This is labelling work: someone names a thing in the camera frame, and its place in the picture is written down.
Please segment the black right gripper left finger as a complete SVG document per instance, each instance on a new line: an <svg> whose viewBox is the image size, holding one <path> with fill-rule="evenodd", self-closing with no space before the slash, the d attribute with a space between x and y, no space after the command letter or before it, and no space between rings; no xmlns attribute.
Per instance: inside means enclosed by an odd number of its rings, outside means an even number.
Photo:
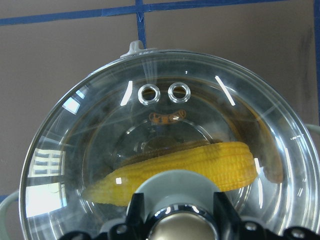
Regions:
<svg viewBox="0 0 320 240"><path fill-rule="evenodd" d="M108 232L109 240L150 240L155 224L155 207L150 197L138 192L132 195L123 223L114 225Z"/></svg>

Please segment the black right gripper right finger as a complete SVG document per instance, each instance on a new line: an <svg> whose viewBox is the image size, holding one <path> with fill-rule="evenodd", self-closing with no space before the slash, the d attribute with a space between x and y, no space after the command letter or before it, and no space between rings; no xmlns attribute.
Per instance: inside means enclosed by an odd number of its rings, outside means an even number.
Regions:
<svg viewBox="0 0 320 240"><path fill-rule="evenodd" d="M220 240L265 240L265 229L257 222L242 220L223 192L213 194L213 219Z"/></svg>

